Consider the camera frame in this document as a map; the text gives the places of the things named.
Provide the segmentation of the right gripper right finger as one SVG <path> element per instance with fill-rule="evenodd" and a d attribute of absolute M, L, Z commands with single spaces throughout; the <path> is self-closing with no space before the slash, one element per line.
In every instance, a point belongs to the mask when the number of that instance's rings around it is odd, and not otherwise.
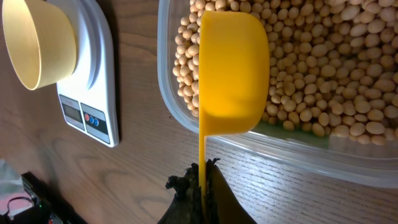
<path fill-rule="evenodd" d="M 206 162 L 207 193 L 205 196 L 208 223 L 256 224 L 238 202 L 226 179 L 216 165 L 218 158 Z"/>

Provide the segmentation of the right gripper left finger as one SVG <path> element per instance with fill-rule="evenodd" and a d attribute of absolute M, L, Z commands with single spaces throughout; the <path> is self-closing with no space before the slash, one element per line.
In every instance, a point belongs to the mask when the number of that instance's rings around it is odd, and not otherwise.
<path fill-rule="evenodd" d="M 201 224 L 201 188 L 198 183 L 198 164 L 192 163 L 182 177 L 171 175 L 165 185 L 174 189 L 174 198 L 158 224 Z"/>

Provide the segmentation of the white digital kitchen scale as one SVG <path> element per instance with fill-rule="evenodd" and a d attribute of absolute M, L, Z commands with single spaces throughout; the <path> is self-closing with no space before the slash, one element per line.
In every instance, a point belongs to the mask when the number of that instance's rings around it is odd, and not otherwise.
<path fill-rule="evenodd" d="M 57 82 L 66 123 L 114 147 L 119 143 L 114 47 L 108 21 L 95 0 L 50 0 L 68 17 L 78 56 L 72 75 Z"/>

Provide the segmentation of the yellow measuring scoop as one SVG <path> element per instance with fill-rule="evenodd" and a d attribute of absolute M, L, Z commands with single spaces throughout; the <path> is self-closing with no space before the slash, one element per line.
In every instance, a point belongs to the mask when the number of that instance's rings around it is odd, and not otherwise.
<path fill-rule="evenodd" d="M 206 139 L 252 130 L 266 106 L 270 75 L 267 34 L 253 15 L 206 11 L 199 52 L 198 181 L 206 193 Z"/>

